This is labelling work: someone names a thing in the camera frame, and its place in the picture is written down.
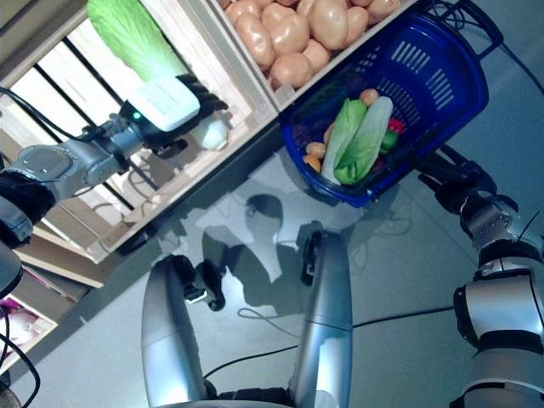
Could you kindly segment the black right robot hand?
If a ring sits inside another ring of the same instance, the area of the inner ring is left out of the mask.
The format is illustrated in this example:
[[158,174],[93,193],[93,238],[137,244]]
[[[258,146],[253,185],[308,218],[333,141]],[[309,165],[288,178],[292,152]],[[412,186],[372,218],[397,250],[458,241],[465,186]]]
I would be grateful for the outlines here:
[[433,193],[449,213],[459,215],[469,197],[491,197],[497,193],[492,177],[475,161],[449,145],[440,147],[417,164],[418,179]]

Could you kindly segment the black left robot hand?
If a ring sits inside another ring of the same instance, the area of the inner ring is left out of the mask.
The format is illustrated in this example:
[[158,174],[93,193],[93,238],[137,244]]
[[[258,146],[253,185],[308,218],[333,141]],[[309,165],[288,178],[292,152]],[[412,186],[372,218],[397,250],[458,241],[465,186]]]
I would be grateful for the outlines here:
[[220,115],[227,109],[191,74],[160,77],[123,103],[122,129],[112,140],[125,156],[146,148],[160,158],[171,158],[188,146],[185,136],[204,150],[220,150],[228,141],[228,128]]

